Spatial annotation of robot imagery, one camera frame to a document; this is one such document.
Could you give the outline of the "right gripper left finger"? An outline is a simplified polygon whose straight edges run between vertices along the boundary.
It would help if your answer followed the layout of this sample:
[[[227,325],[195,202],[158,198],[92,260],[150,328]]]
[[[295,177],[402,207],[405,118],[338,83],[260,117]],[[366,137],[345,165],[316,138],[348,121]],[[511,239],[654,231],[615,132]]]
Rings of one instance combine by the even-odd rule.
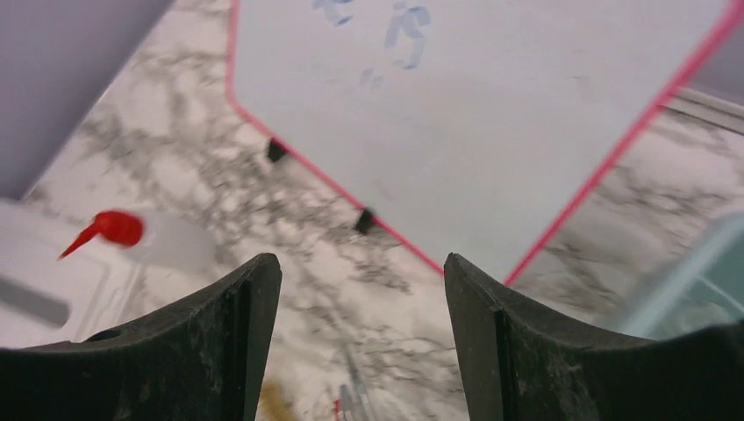
[[[252,420],[282,283],[259,254],[79,342],[1,352],[4,420]]]

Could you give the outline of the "metal tweezers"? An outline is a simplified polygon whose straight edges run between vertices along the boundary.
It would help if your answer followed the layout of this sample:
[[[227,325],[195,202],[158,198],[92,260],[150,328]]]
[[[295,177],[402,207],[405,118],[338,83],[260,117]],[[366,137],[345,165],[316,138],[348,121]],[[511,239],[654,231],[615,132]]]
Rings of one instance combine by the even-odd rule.
[[[342,354],[347,366],[349,381],[339,387],[338,420],[377,420],[378,417],[373,408],[365,381],[362,379],[361,371],[351,354],[350,348],[343,346]]]

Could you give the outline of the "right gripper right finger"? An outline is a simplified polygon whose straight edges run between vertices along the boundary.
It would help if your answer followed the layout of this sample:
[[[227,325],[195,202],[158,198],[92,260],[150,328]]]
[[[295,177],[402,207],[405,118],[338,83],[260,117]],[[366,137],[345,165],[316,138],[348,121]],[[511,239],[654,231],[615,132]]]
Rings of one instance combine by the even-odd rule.
[[[473,420],[740,420],[743,325],[654,341],[586,324],[457,253],[447,307]]]

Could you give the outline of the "red capped squeeze bottle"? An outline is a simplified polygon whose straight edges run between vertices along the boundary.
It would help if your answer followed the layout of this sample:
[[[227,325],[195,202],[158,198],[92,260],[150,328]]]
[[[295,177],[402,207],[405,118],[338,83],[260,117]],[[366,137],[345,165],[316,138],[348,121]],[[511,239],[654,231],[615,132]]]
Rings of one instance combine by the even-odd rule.
[[[140,264],[203,272],[214,264],[218,246],[204,228],[158,210],[102,210],[59,255],[64,259],[93,239],[117,248]]]

